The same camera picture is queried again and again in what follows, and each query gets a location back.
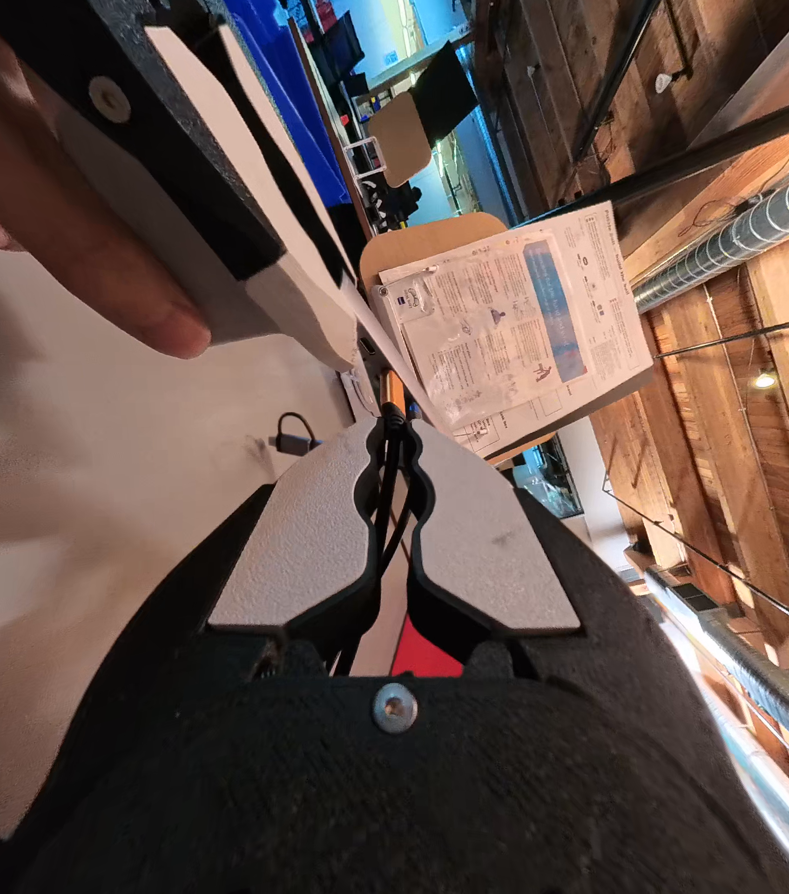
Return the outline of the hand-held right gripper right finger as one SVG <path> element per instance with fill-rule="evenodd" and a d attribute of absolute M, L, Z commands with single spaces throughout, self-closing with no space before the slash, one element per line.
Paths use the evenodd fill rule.
<path fill-rule="evenodd" d="M 571 635 L 581 620 L 508 481 L 425 421 L 404 430 L 415 519 L 413 627 L 466 664 L 489 641 Z"/>

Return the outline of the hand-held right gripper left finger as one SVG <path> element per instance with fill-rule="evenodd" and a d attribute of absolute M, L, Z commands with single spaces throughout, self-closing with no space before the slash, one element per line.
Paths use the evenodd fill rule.
<path fill-rule="evenodd" d="M 382 419 L 325 441 L 276 482 L 221 589 L 214 632 L 306 640 L 323 657 L 354 645 L 378 617 Z"/>

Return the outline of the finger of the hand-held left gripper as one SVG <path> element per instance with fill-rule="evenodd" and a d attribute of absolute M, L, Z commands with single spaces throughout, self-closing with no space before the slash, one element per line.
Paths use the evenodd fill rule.
<path fill-rule="evenodd" d="M 208 40 L 229 86 L 169 27 L 146 34 L 232 163 L 280 245 L 243 288 L 282 333 L 325 365 L 345 372 L 358 356 L 359 304 L 353 271 L 331 219 L 283 123 L 231 27 Z"/>
<path fill-rule="evenodd" d="M 347 368 L 357 360 L 359 337 L 372 340 L 378 356 L 400 375 L 429 423 L 449 431 L 444 415 L 434 408 L 407 356 L 360 295 L 342 243 L 307 168 L 232 26 L 220 26 L 220 41 L 236 82 L 255 110 L 257 124 L 249 129 L 270 170 L 250 183 L 260 187 L 258 204 L 284 244 L 273 273 L 264 275 L 266 281 L 278 280 L 279 284 L 256 285 L 256 299 L 264 301 L 284 333 L 330 366 Z"/>

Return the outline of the orange-plug black cable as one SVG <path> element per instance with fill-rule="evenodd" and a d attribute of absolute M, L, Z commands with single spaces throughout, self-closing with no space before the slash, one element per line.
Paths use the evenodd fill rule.
<path fill-rule="evenodd" d="M 355 421 L 367 418 L 397 417 L 407 420 L 411 394 L 405 390 L 400 376 L 391 369 L 367 373 L 355 368 L 338 374 Z M 400 542 L 403 533 L 397 528 L 397 518 L 403 510 L 407 480 L 399 471 L 391 498 L 388 529 L 384 550 L 391 552 L 391 563 L 381 580 L 380 607 L 376 620 L 362 636 L 355 648 L 347 673 L 352 677 L 382 677 L 391 668 L 400 647 L 401 635 L 407 620 L 408 549 Z"/>

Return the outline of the blue plastic bin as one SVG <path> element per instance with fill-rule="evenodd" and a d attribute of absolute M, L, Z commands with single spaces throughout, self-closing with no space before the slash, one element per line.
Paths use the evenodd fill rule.
<path fill-rule="evenodd" d="M 280 2 L 226 1 L 325 207 L 351 203 Z"/>

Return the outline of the red plastic bin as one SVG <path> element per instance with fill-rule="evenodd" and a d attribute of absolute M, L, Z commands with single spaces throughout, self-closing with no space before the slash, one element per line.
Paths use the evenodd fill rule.
<path fill-rule="evenodd" d="M 407 615 L 391 665 L 391 676 L 460 677 L 463 664 L 422 636 Z"/>

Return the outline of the grey desk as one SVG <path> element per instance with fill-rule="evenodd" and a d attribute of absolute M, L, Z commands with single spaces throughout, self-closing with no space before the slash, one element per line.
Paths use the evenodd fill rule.
<path fill-rule="evenodd" d="M 353 420 L 332 370 L 270 336 L 180 361 L 0 252 L 0 838 L 132 614 L 258 486 L 285 411 Z"/>

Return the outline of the person's left hand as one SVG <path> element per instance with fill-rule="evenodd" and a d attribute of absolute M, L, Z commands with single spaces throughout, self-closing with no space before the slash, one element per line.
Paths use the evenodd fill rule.
<path fill-rule="evenodd" d="M 211 342 L 208 325 L 65 154 L 56 108 L 0 38 L 0 251 L 31 254 L 71 295 L 152 350 L 198 357 Z"/>

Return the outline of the small wooden document stand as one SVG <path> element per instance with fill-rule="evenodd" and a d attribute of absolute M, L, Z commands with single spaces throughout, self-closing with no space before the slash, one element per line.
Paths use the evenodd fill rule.
<path fill-rule="evenodd" d="M 351 177 L 357 183 L 382 173 L 389 187 L 398 188 L 420 173 L 432 160 L 432 148 L 412 90 L 396 95 L 367 122 L 367 137 L 343 146 Z M 351 153 L 371 147 L 380 167 L 359 172 Z"/>

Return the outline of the black monitor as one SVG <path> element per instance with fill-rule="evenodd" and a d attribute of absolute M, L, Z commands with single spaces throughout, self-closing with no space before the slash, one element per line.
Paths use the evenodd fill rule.
<path fill-rule="evenodd" d="M 409 93 L 431 149 L 478 106 L 478 97 L 451 41 L 435 54 Z"/>

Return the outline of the silver ventilation duct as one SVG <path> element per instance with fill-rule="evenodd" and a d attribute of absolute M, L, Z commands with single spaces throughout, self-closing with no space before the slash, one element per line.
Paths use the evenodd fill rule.
<path fill-rule="evenodd" d="M 789 731 L 789 673 L 728 626 L 728 615 L 699 588 L 650 567 L 643 578 L 661 608 L 713 661 L 735 678 L 753 703 Z"/>
<path fill-rule="evenodd" d="M 672 256 L 634 286 L 639 315 L 709 283 L 789 240 L 789 176 L 750 199 L 744 210 Z"/>

